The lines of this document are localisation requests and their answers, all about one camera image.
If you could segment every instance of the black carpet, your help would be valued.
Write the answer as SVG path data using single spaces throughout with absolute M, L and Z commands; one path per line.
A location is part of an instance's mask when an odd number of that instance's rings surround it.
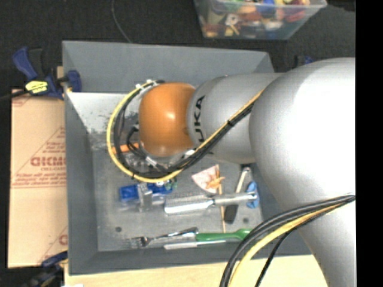
M 285 72 L 296 56 L 314 60 L 355 57 L 355 2 L 329 1 L 288 41 L 204 39 L 192 0 L 116 0 L 115 15 L 130 41 L 260 50 L 275 71 Z M 114 23 L 111 0 L 0 0 L 0 95 L 21 87 L 24 76 L 11 56 L 23 46 L 44 49 L 46 68 L 62 63 L 62 40 L 127 41 Z M 36 268 L 6 269 L 10 176 L 10 107 L 0 103 L 0 286 L 19 286 Z

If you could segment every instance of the yellow cable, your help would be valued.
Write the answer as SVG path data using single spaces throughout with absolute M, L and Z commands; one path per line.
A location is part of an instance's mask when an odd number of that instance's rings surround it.
M 172 179 L 174 178 L 175 176 L 177 176 L 180 172 L 183 171 L 183 168 L 180 168 L 176 171 L 173 171 L 172 173 L 166 175 L 166 176 L 163 176 L 161 178 L 145 178 L 145 177 L 142 177 L 142 176 L 139 176 L 139 175 L 136 175 L 134 173 L 132 173 L 129 169 L 127 169 L 117 158 L 117 156 L 115 155 L 115 153 L 113 152 L 113 147 L 111 145 L 111 140 L 110 140 L 110 136 L 111 136 L 111 132 L 112 132 L 112 126 L 113 126 L 113 123 L 114 123 L 114 119 L 115 117 L 117 116 L 118 112 L 121 110 L 122 106 L 125 104 L 125 102 L 130 99 L 132 97 L 132 95 L 134 93 L 136 93 L 138 90 L 148 86 L 149 84 L 151 84 L 152 81 L 149 81 L 149 82 L 146 82 L 144 83 L 143 85 L 141 85 L 140 87 L 132 90 L 130 93 L 128 93 L 127 95 L 125 95 L 125 97 L 120 101 L 120 103 L 118 103 L 118 105 L 116 106 L 116 108 L 113 110 L 111 116 L 110 116 L 110 119 L 109 119 L 109 122 L 108 122 L 108 127 L 107 127 L 107 148 L 108 148 L 108 152 L 109 152 L 109 155 L 112 159 L 112 161 L 115 163 L 115 165 L 120 168 L 120 170 L 122 172 L 124 172 L 125 174 L 131 176 L 132 178 L 135 178 L 136 180 L 138 181 L 141 181 L 141 182 L 165 182 L 167 181 L 168 179 Z M 241 112 L 243 112 L 245 109 L 247 109 L 250 105 L 252 105 L 258 98 L 259 96 L 262 94 L 263 90 L 261 90 L 260 92 L 258 92 L 254 97 L 252 97 L 243 107 L 241 107 L 238 111 L 236 111 L 228 120 L 228 122 L 232 121 L 235 117 L 237 117 Z M 212 135 L 210 135 L 204 142 L 202 142 L 202 144 L 200 144 L 194 152 L 200 150 L 201 148 L 203 148 L 206 144 L 208 144 L 212 139 L 214 139 L 214 137 L 226 126 L 227 123 L 224 123 L 218 130 L 216 130 Z
M 176 176 L 177 174 L 179 174 L 182 170 L 176 170 L 175 172 L 163 177 L 163 178 L 158 178 L 158 179 L 151 179 L 151 178 L 143 178 L 142 176 L 139 176 L 139 175 L 135 175 L 133 172 L 131 172 L 129 169 L 127 169 L 126 167 L 124 167 L 124 165 L 118 160 L 117 156 L 115 155 L 115 153 L 113 152 L 113 147 L 112 147 L 112 144 L 111 144 L 111 141 L 110 141 L 110 136 L 111 136 L 111 132 L 112 132 L 112 126 L 113 126 L 113 123 L 114 123 L 114 119 L 115 117 L 117 116 L 118 112 L 121 110 L 122 106 L 124 105 L 124 103 L 130 99 L 132 97 L 132 95 L 134 93 L 136 93 L 138 90 L 142 89 L 142 88 L 145 88 L 146 86 L 150 85 L 152 83 L 152 81 L 149 81 L 147 83 L 144 83 L 143 85 L 141 85 L 140 87 L 132 90 L 130 93 L 128 93 L 127 95 L 125 95 L 125 97 L 117 104 L 117 106 L 114 108 L 110 118 L 109 118 L 109 122 L 108 122 L 108 127 L 107 127 L 107 148 L 108 148 L 108 152 L 109 152 L 109 155 L 112 159 L 112 161 L 115 163 L 115 165 L 120 168 L 120 170 L 122 172 L 124 172 L 125 174 L 135 178 L 136 180 L 138 181 L 141 181 L 141 182 L 161 182 L 161 181 L 167 181 L 168 179 L 171 179 L 173 178 L 174 176 Z
M 252 257 L 264 246 L 266 246 L 269 242 L 273 241 L 280 235 L 289 232 L 294 227 L 298 226 L 301 223 L 306 222 L 307 220 L 311 219 L 313 216 L 318 215 L 322 212 L 325 212 L 330 209 L 334 209 L 340 205 L 336 204 L 333 206 L 325 207 L 324 209 L 316 210 L 315 212 L 302 215 L 301 217 L 292 220 L 283 226 L 277 228 L 275 231 L 269 233 L 264 238 L 260 239 L 246 254 L 245 256 L 240 260 L 238 265 L 235 267 L 232 277 L 230 278 L 229 287 L 242 287 L 241 279 L 240 277 L 244 275 L 245 266 L 249 263 L 249 261 L 252 259 Z

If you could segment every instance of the cardboard sheet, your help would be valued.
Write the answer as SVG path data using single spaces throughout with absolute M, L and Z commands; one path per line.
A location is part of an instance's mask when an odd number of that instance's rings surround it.
M 64 102 L 12 101 L 8 267 L 39 265 L 68 247 Z

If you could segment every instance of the green handle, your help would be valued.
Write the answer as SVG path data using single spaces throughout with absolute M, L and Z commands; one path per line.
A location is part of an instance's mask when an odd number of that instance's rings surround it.
M 243 240 L 250 231 L 251 230 L 248 228 L 241 228 L 233 233 L 198 233 L 196 235 L 196 241 L 210 242 L 213 240 L 227 240 L 233 238 Z

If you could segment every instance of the robotic arm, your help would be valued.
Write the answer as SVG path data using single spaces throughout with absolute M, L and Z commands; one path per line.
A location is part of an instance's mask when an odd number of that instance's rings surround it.
M 139 136 L 153 158 L 203 144 L 259 94 L 251 113 L 209 150 L 232 163 L 257 163 L 287 210 L 355 194 L 355 59 L 314 62 L 286 74 L 216 78 L 153 87 L 139 106 Z M 355 202 L 300 232 L 331 287 L 356 285 Z

